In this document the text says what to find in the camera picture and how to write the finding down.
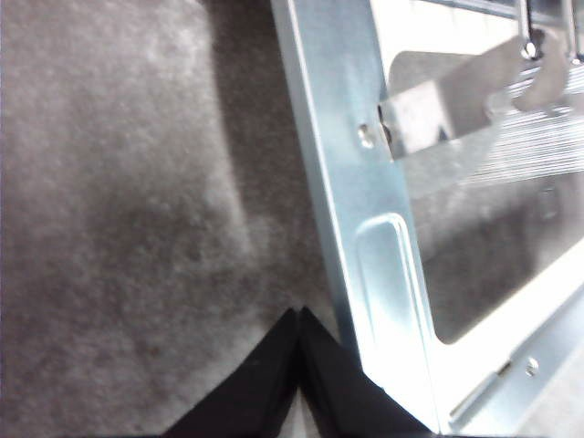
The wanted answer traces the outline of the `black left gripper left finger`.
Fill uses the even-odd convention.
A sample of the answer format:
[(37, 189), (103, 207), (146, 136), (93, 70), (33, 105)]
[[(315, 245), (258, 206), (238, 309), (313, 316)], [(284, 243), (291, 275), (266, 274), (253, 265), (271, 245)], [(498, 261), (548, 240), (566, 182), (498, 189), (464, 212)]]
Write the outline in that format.
[(237, 369), (163, 435), (276, 437), (297, 390), (297, 312), (288, 309)]

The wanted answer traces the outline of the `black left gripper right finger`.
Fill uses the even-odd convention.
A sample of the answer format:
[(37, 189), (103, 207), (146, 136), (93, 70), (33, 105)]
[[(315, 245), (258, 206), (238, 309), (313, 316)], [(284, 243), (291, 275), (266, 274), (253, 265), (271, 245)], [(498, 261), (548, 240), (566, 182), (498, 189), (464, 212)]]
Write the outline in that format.
[(322, 437), (430, 437), (432, 432), (362, 371), (308, 309), (298, 314), (299, 377)]

